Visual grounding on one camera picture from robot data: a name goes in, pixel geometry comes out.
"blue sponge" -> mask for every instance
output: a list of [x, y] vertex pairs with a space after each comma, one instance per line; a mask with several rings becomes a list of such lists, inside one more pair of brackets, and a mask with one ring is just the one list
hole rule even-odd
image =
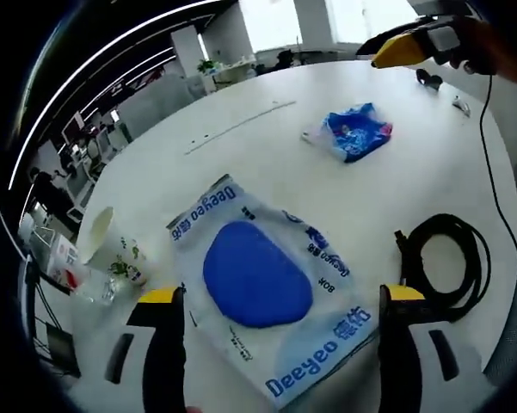
[[294, 323], [313, 301], [308, 277], [247, 221], [219, 231], [206, 253], [203, 277], [222, 314], [246, 327]]

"hand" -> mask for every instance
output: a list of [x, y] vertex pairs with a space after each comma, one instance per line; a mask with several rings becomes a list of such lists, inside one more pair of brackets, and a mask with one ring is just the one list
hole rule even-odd
[[468, 43], [452, 56], [453, 68], [458, 69], [465, 61], [465, 71], [472, 74], [485, 71], [480, 66], [487, 64], [496, 74], [517, 83], [517, 54], [488, 23], [463, 18], [457, 22], [457, 28]]

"white table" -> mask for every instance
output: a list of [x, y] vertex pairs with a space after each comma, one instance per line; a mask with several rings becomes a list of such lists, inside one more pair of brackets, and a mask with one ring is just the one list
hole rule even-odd
[[[470, 119], [452, 106], [455, 95], [470, 105]], [[296, 103], [184, 155], [203, 140], [289, 101]], [[300, 139], [308, 126], [317, 125], [329, 111], [363, 102], [373, 102], [394, 124], [391, 142], [371, 155], [342, 164]], [[170, 265], [164, 227], [213, 182], [230, 173], [270, 206], [286, 209], [319, 228], [377, 307], [379, 285], [399, 278], [394, 231], [409, 233], [436, 213], [452, 213], [482, 232], [491, 250], [493, 276], [488, 292], [455, 324], [459, 334], [477, 348], [485, 367], [511, 306], [516, 254], [489, 186], [478, 131], [482, 105], [447, 84], [439, 93], [425, 89], [411, 70], [374, 70], [360, 61], [300, 66], [253, 78], [171, 115], [116, 157], [95, 187], [78, 244], [87, 242], [94, 217], [113, 206], [126, 230], [148, 255], [161, 261], [163, 273], [154, 286], [176, 283], [179, 277]], [[490, 112], [484, 128], [502, 211], [517, 237], [513, 171]], [[452, 241], [433, 239], [423, 255], [435, 287], [444, 291], [460, 284], [465, 263]], [[91, 317], [85, 316], [79, 323], [88, 320]], [[186, 330], [188, 404], [206, 413], [271, 410], [237, 371], [196, 338], [190, 322]], [[84, 350], [82, 340], [75, 332], [77, 357], [88, 366], [95, 355]], [[377, 411], [375, 354], [376, 348], [369, 346], [358, 354], [359, 372], [343, 368], [309, 391], [302, 410]]]

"blue plastic bag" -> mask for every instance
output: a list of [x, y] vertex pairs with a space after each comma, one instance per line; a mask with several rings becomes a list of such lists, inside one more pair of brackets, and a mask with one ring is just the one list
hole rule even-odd
[[344, 163], [355, 162], [390, 140], [392, 124], [379, 120], [372, 103], [329, 114], [317, 133], [303, 138], [322, 146]]

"paper cup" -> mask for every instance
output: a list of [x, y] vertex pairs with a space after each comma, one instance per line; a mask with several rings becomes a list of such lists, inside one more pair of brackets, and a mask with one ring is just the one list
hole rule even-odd
[[84, 265], [141, 286], [154, 272], [153, 265], [114, 219], [114, 209], [105, 208], [95, 217], [87, 248], [79, 250]]

